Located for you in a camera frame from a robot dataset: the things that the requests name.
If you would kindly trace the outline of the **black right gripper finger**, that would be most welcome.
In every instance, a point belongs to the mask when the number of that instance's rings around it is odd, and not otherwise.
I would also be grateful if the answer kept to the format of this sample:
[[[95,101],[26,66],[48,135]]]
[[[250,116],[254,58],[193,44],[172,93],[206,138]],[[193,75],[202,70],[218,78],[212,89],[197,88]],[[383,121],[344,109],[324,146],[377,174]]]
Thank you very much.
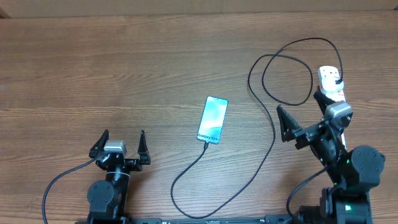
[[[302,130],[302,127],[296,120],[279,105],[277,108],[277,115],[280,122],[281,139],[283,142],[291,141],[296,138],[295,133]]]
[[[317,90],[313,94],[314,99],[317,101],[318,106],[323,114],[323,116],[330,117],[326,111],[327,107],[333,104],[333,100],[324,95],[320,90]]]

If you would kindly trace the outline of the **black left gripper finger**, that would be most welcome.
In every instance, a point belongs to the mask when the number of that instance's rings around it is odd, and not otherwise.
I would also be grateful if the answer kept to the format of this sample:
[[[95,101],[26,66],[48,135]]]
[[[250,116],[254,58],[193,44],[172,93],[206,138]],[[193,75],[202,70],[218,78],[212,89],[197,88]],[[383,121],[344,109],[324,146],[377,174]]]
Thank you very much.
[[[100,151],[104,149],[106,141],[109,139],[109,131],[107,129],[104,130],[101,137],[97,140],[97,142],[91,147],[89,151],[89,157],[95,158]]]
[[[151,159],[149,155],[149,151],[146,144],[146,132],[144,130],[141,131],[139,146],[137,148],[137,153],[139,155],[139,160],[142,165],[150,165]]]

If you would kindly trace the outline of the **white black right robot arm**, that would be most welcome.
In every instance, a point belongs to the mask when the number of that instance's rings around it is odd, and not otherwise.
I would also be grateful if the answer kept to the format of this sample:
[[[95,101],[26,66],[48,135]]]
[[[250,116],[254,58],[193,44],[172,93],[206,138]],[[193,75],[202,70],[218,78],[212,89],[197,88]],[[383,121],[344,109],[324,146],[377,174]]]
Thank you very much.
[[[287,201],[291,202],[302,187],[324,172],[333,186],[322,189],[319,205],[301,206],[296,213],[288,209],[285,223],[372,223],[369,191],[380,184],[386,158],[367,145],[348,151],[340,137],[351,122],[351,105],[334,101],[321,91],[313,97],[323,117],[307,128],[301,127],[283,107],[277,107],[282,141],[294,140],[296,149],[310,147],[323,166],[299,184]]]

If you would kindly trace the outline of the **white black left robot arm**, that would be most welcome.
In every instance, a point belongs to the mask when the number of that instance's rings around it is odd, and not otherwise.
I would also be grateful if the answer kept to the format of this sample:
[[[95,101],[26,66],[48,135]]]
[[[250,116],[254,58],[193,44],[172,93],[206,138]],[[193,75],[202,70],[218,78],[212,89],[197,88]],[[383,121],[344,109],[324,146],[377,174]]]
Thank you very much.
[[[88,189],[90,203],[88,223],[133,223],[126,212],[127,193],[131,172],[140,172],[150,164],[150,155],[146,144],[146,133],[141,131],[137,153],[138,159],[126,157],[126,144],[122,140],[110,140],[105,130],[99,140],[90,149],[89,157],[106,172],[104,180],[94,182]]]

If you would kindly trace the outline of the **black samsung smartphone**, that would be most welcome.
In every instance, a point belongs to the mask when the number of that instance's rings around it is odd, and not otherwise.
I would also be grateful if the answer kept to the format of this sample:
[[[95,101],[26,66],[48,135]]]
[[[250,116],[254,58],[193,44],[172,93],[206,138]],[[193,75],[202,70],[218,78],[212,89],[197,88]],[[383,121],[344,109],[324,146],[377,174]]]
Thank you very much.
[[[228,100],[208,96],[202,112],[197,139],[218,144],[221,139],[223,123],[228,108]]]

